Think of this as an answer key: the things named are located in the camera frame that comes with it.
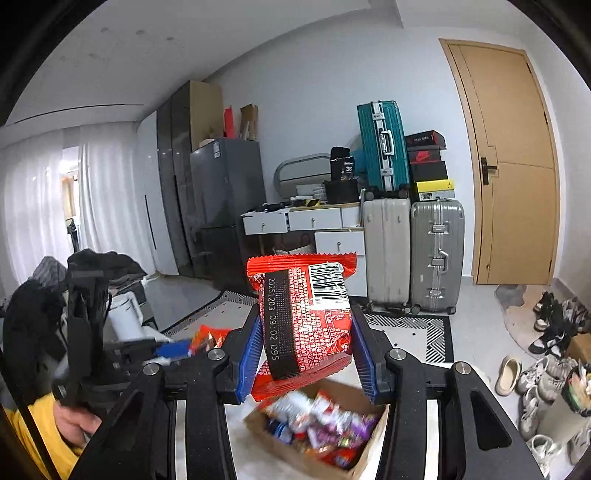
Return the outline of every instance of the wooden door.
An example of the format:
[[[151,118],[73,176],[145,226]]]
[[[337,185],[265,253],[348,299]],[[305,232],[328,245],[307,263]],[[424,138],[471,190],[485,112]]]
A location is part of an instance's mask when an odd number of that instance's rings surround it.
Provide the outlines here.
[[[522,51],[486,44],[449,49],[475,157],[476,282],[547,284],[556,254],[558,187],[537,80]]]

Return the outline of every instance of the silver suitcase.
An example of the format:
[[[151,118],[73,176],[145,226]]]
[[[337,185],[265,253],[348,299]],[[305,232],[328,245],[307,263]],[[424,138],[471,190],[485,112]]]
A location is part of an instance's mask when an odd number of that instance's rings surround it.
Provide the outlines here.
[[[455,313],[464,258],[464,208],[457,200],[417,202],[411,208],[411,302]]]
[[[368,299],[386,305],[408,303],[410,288],[410,200],[363,203]]]

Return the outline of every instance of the box of snacks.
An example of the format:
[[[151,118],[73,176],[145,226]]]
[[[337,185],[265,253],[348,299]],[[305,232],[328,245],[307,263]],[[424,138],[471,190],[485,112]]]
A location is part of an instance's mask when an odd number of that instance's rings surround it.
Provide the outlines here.
[[[385,430],[387,408],[327,378],[260,402],[244,422],[263,447],[321,480],[356,480]]]

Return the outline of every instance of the door frame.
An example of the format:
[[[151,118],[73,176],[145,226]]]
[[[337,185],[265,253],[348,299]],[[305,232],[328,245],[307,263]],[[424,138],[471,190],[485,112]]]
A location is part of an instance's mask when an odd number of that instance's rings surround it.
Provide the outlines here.
[[[527,62],[528,67],[530,68],[531,75],[534,78],[535,86],[538,89],[538,94],[540,99],[542,100],[542,107],[544,108],[544,113],[546,115],[546,119],[548,120],[548,131],[550,133],[550,143],[552,145],[552,157],[554,160],[554,178],[556,181],[556,224],[554,225],[554,245],[552,249],[552,265],[550,267],[550,271],[548,272],[548,283],[554,277],[554,267],[556,266],[556,254],[558,250],[558,235],[560,230],[560,178],[559,178],[559,170],[558,170],[558,154],[556,150],[556,141],[554,140],[554,129],[552,126],[552,121],[550,119],[550,113],[548,111],[548,106],[546,105],[546,100],[544,98],[544,93],[540,86],[540,82],[538,81],[538,77],[535,74],[535,70],[533,65],[531,64],[527,53],[525,50],[520,50],[517,48],[505,47],[502,45],[496,45],[492,43],[483,43],[477,41],[469,41],[469,40],[450,40],[446,38],[440,38],[439,42],[443,48],[445,56],[447,58],[447,62],[452,70],[453,78],[456,82],[457,92],[460,96],[460,102],[462,103],[462,110],[464,112],[464,119],[466,121],[466,129],[468,131],[468,140],[470,143],[470,156],[472,158],[472,176],[474,182],[474,249],[472,253],[472,282],[478,283],[478,269],[480,267],[480,245],[482,243],[482,172],[480,171],[480,161],[478,158],[478,148],[476,145],[476,132],[474,130],[474,124],[472,123],[472,116],[470,114],[470,105],[468,104],[468,98],[466,96],[466,92],[464,90],[462,78],[460,76],[459,69],[456,65],[456,62],[453,58],[452,51],[450,49],[451,45],[457,46],[471,46],[471,47],[484,47],[484,48],[492,48],[494,50],[502,50],[507,51],[510,53],[515,53],[517,55],[521,55],[525,61]]]

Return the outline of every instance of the yellow sleeve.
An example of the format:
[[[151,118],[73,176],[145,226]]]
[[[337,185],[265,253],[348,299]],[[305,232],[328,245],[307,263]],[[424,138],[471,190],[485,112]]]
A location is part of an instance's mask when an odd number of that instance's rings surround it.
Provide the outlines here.
[[[56,466],[57,472],[60,474],[61,480],[67,480],[81,454],[81,449],[75,449],[74,453],[70,447],[61,438],[60,432],[57,430],[56,422],[53,419],[53,404],[55,399],[52,394],[45,395],[45,397],[37,400],[33,405],[29,406],[29,411],[37,424],[37,428],[41,433],[43,442],[49,451],[49,455]],[[29,434],[25,421],[19,411],[11,412],[5,410],[8,420],[12,424],[12,428],[16,433],[18,439],[21,441],[27,453],[31,456],[39,470],[49,478],[49,473],[43,464],[43,460],[39,456],[37,447]]]

